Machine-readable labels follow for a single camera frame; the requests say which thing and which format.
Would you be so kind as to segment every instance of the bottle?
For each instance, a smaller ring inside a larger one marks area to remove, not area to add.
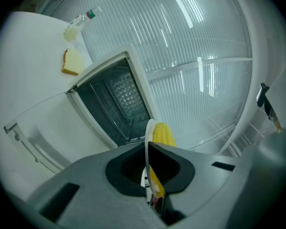
[[[89,10],[84,15],[78,15],[72,22],[68,25],[68,27],[63,32],[63,37],[67,41],[72,41],[76,37],[78,33],[80,33],[88,24],[88,22],[94,18],[97,14],[101,12],[101,8],[99,6],[95,7],[92,10]]]

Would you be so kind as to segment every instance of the slice of bread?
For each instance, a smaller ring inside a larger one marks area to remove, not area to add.
[[[78,75],[84,70],[84,61],[80,52],[68,48],[63,55],[61,72]]]

